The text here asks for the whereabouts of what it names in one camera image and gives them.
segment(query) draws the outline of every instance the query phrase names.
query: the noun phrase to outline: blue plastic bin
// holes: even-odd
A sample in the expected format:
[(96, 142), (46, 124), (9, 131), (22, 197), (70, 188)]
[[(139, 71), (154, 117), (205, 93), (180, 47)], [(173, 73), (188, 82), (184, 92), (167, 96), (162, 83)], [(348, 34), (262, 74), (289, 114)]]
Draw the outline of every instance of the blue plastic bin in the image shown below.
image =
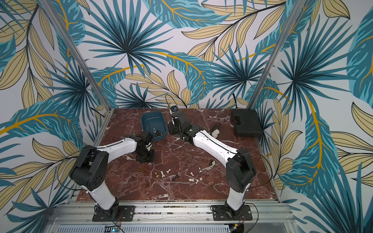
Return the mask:
[[(141, 126), (143, 130), (150, 131), (150, 133), (153, 135), (152, 142), (156, 142), (166, 138), (166, 122), (164, 121), (163, 114), (160, 111), (151, 111), (148, 113), (144, 113), (141, 116)], [(156, 134), (153, 133), (153, 129), (158, 130), (162, 133), (162, 135), (156, 136)]]

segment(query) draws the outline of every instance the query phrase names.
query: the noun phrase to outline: blue palm leaf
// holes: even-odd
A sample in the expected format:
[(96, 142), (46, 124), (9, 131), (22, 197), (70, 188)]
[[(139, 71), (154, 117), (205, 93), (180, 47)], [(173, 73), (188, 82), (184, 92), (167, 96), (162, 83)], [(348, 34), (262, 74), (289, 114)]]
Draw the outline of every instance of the blue palm leaf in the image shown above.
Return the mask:
[(373, 108), (373, 7), (362, 19), (347, 56), (350, 90)]
[[(331, 58), (354, 36), (354, 33), (352, 33), (344, 38), (349, 30), (349, 28), (347, 28), (343, 31), (347, 21), (336, 28), (337, 22), (338, 19), (335, 20), (334, 23), (327, 30), (325, 30), (328, 24), (328, 21), (326, 21), (325, 24), (322, 25), (321, 29), (318, 31), (320, 24), (319, 17), (312, 35), (311, 23), (309, 23), (304, 42), (302, 40), (301, 34), (298, 34), (298, 52), (296, 53), (294, 44), (290, 45), (291, 54), (289, 54), (288, 51), (284, 52), (287, 57), (287, 62), (281, 60), (283, 68), (278, 69), (284, 74), (285, 77), (291, 80), (291, 84), (286, 89), (280, 100), (283, 99), (285, 96), (288, 96), (288, 98), (286, 99), (286, 104), (284, 104), (282, 110), (285, 109), (287, 103), (289, 103), (291, 100), (290, 107), (286, 114), (288, 114), (290, 110), (293, 109), (293, 120), (296, 116), (297, 107), (300, 110), (300, 116), (302, 119), (302, 106), (308, 106), (309, 101), (313, 104), (316, 111), (318, 111), (316, 101), (314, 100), (312, 94), (318, 95), (323, 98), (335, 100), (334, 98), (321, 92), (319, 88), (348, 91), (319, 82), (329, 80), (353, 79), (353, 77), (348, 75), (335, 74), (335, 72), (347, 70), (350, 67), (328, 69), (329, 65), (340, 61), (341, 59), (348, 56), (349, 53), (346, 53), (341, 56)], [(306, 107), (305, 110), (307, 115), (309, 115), (309, 109)]]
[(67, 63), (69, 68), (65, 68), (60, 63), (64, 70), (55, 67), (61, 75), (48, 70), (54, 77), (51, 79), (62, 84), (63, 87), (45, 86), (45, 88), (60, 90), (61, 92), (51, 96), (49, 99), (54, 99), (56, 102), (65, 101), (74, 115), (80, 116), (82, 113), (83, 123), (86, 125), (85, 117), (87, 116), (88, 120), (91, 121), (90, 115), (93, 114), (91, 106), (97, 105), (97, 102), (91, 94), (92, 90), (89, 89), (89, 82), (86, 80), (80, 67), (76, 65), (75, 60), (72, 59), (71, 62), (68, 60)]
[(217, 15), (200, 6), (198, 0), (143, 0), (153, 15), (173, 28), (203, 28), (223, 22), (229, 15)]
[(212, 63), (211, 69), (216, 71), (215, 77), (211, 80), (211, 84), (214, 85), (214, 88), (218, 90), (214, 93), (213, 97), (219, 93), (220, 99), (228, 94), (230, 98), (233, 93), (236, 96), (241, 95), (241, 98), (244, 97), (246, 93), (246, 86), (249, 81), (257, 82), (264, 65), (266, 64), (265, 57), (261, 56), (258, 60), (258, 56), (255, 55), (251, 61), (249, 61), (248, 50), (246, 48), (246, 57), (247, 59), (243, 60), (240, 50), (238, 50), (240, 61), (237, 61), (232, 48), (229, 46), (229, 55), (225, 52), (224, 54), (228, 58), (229, 63), (223, 61), (216, 54), (215, 57), (219, 60), (222, 65), (217, 63)]
[(164, 103), (147, 101), (146, 96), (148, 93), (148, 88), (145, 89), (144, 93), (141, 93), (138, 83), (136, 83), (136, 93), (134, 92), (133, 84), (129, 86), (129, 91), (126, 90), (122, 85), (120, 87), (124, 92), (117, 90), (119, 92), (117, 96), (118, 107), (121, 108), (158, 108), (165, 107)]
[[(71, 182), (71, 179), (67, 177), (62, 182), (62, 184), (68, 187), (70, 182)], [(57, 204), (62, 203), (68, 198), (70, 190), (66, 189), (63, 186), (60, 186), (60, 188), (57, 190), (57, 193), (54, 195), (49, 205), (47, 205), (33, 189), (31, 189), (31, 192), (32, 192), (32, 196), (37, 206), (28, 205), (25, 203), (16, 203), (16, 202), (13, 202), (13, 205), (15, 206), (15, 208), (21, 211), (25, 211), (25, 212), (39, 211), (39, 212), (28, 217), (19, 217), (13, 214), (6, 214), (8, 219), (11, 222), (21, 223), (19, 226), (11, 229), (7, 233), (18, 232), (21, 229), (22, 229), (21, 233), (43, 232), (44, 228), (46, 227), (48, 223), (50, 216), (53, 214), (53, 211), (57, 207)]]
[(131, 74), (133, 74), (135, 67), (139, 69), (143, 76), (145, 76), (145, 72), (142, 66), (144, 66), (149, 71), (149, 73), (149, 66), (152, 66), (159, 70), (159, 68), (154, 65), (154, 63), (162, 64), (162, 62), (159, 61), (159, 58), (162, 57), (155, 54), (154, 52), (167, 51), (163, 49), (156, 49), (155, 47), (167, 40), (155, 41), (155, 39), (167, 33), (169, 30), (157, 35), (153, 34), (166, 22), (161, 22), (156, 25), (158, 21), (158, 19), (156, 19), (151, 22), (150, 25), (145, 27), (144, 25), (150, 12), (147, 12), (145, 16), (140, 19), (141, 0), (137, 0), (136, 9), (134, 7), (134, 2), (130, 1), (129, 19), (127, 19), (126, 13), (127, 1), (122, 1), (122, 12), (120, 12), (117, 0), (113, 0), (115, 11), (112, 12), (107, 1), (104, 0), (106, 13), (94, 1), (91, 0), (91, 2), (100, 13), (100, 15), (95, 14), (88, 8), (86, 8), (86, 10), (103, 29), (99, 28), (89, 21), (82, 22), (85, 25), (95, 29), (97, 32), (102, 34), (102, 36), (92, 32), (84, 31), (86, 35), (100, 40), (100, 42), (84, 42), (106, 47), (104, 49), (91, 50), (103, 53), (95, 57), (108, 57), (121, 54), (127, 56)]

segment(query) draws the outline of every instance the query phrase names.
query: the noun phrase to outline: metal frame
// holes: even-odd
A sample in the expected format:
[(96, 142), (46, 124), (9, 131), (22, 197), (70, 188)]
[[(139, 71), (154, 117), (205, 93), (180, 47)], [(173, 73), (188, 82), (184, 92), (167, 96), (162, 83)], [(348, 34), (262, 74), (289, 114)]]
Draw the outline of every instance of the metal frame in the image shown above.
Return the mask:
[[(253, 220), (246, 223), (284, 223), (288, 231), (296, 232), (292, 210), (287, 203), (276, 200), (245, 200), (250, 205)], [(45, 232), (55, 232), (60, 225), (69, 224), (110, 224), (111, 222), (92, 222), (94, 202), (70, 203), (58, 205), (50, 217)], [(224, 205), (224, 201), (121, 201), (119, 205), (134, 205), (135, 215), (132, 222), (126, 224), (229, 224), (235, 221), (213, 221), (211, 205)]]
[(66, 26), (63, 25), (62, 19), (61, 17), (59, 17), (57, 10), (54, 8), (50, 0), (39, 0), (39, 3), (41, 4), (42, 8), (44, 9), (49, 20), (52, 22), (58, 34), (65, 42), (66, 47), (70, 50), (71, 55), (82, 70), (84, 76), (87, 78), (98, 99), (100, 100), (106, 111), (110, 111), (111, 107), (107, 102), (106, 97), (102, 94), (99, 86), (97, 85), (97, 82), (93, 78), (89, 67), (87, 66), (84, 58), (76, 47), (76, 44), (72, 40), (69, 31), (66, 29)]
[(254, 89), (254, 92), (250, 98), (249, 103), (247, 104), (247, 109), (252, 109), (254, 104), (256, 103), (261, 90), (264, 86), (264, 83), (266, 82), (266, 79), (269, 75), (269, 71), (271, 70), (275, 59), (277, 58), (278, 54), (280, 53), (283, 45), (285, 44), (286, 39), (288, 38), (288, 35), (290, 34), (293, 25), (295, 24), (295, 21), (297, 20), (298, 15), (300, 14), (302, 7), (304, 6), (305, 0), (297, 0), (295, 1), (293, 8), (291, 9), (288, 18), (285, 21), (285, 24), (283, 26), (282, 32), (280, 33), (279, 38), (277, 39), (277, 42), (275, 44), (275, 47), (273, 48), (270, 57), (268, 59), (268, 62), (266, 66), (263, 69), (263, 72), (261, 73), (259, 77), (259, 81), (257, 82), (257, 85)]

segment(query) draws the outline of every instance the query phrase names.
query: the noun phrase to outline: white elbow fitting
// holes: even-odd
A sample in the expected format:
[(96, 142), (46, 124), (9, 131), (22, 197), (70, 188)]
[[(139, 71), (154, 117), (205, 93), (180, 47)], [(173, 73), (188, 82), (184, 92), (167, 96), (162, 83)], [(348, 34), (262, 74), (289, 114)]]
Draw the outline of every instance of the white elbow fitting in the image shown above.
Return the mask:
[(211, 136), (213, 136), (214, 138), (217, 138), (217, 136), (220, 134), (220, 131), (218, 129), (215, 129), (212, 133), (211, 133)]

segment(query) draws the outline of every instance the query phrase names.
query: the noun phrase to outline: black mounting plate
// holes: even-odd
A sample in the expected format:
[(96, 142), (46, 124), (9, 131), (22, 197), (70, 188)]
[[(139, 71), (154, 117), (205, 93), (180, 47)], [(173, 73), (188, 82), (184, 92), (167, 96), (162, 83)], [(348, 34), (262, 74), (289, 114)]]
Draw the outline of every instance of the black mounting plate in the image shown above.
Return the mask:
[(250, 206), (244, 205), (240, 211), (240, 213), (234, 218), (230, 219), (225, 212), (224, 205), (213, 205), (211, 206), (211, 210), (213, 211), (214, 221), (251, 221), (253, 216), (251, 215)]
[[(118, 213), (123, 216), (122, 218), (115, 219), (115, 221), (119, 222), (132, 222), (132, 219), (134, 217), (135, 212), (135, 206), (134, 205), (120, 205)], [(93, 215), (92, 222), (111, 222), (112, 220), (102, 211), (99, 211)]]

